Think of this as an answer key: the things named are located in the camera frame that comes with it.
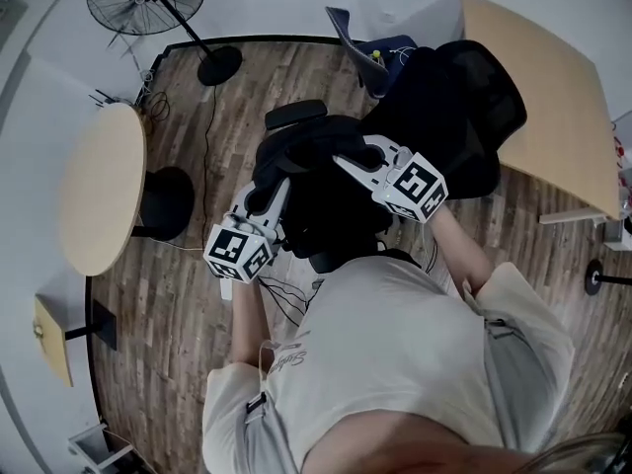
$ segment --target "person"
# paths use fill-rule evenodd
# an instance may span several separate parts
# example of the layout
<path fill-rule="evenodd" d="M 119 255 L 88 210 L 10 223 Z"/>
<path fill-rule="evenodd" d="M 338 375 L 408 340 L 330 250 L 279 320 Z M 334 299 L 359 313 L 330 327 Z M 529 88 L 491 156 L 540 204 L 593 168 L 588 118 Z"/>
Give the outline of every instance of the person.
<path fill-rule="evenodd" d="M 494 269 L 445 205 L 429 225 L 461 298 L 388 251 L 354 259 L 326 277 L 295 336 L 271 351 L 261 349 L 270 332 L 259 286 L 234 283 L 232 363 L 210 373 L 202 417 L 211 473 L 501 474 L 533 457 L 568 385 L 571 339 L 516 267 Z M 525 360 L 544 367 L 534 378 L 519 360 L 504 362 L 527 399 L 541 389 L 534 381 L 546 386 L 514 442 L 503 423 L 524 417 L 499 412 L 488 345 L 504 336 L 488 337 L 498 324 L 489 311 L 528 331 L 520 345 L 536 356 Z"/>

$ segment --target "fan pole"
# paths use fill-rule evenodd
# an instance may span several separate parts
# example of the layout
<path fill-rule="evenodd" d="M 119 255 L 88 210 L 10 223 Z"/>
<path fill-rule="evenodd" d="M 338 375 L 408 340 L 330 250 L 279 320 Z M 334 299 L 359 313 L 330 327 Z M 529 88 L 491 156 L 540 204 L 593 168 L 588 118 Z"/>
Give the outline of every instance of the fan pole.
<path fill-rule="evenodd" d="M 215 51 L 211 51 L 204 42 L 198 37 L 198 34 L 189 26 L 187 20 L 174 8 L 169 0 L 159 0 L 176 21 L 182 25 L 187 33 L 192 37 L 194 42 L 204 51 L 206 58 L 202 61 L 197 69 L 197 79 L 204 86 L 217 86 L 225 83 L 230 79 L 242 62 L 241 51 L 237 47 L 225 45 Z"/>

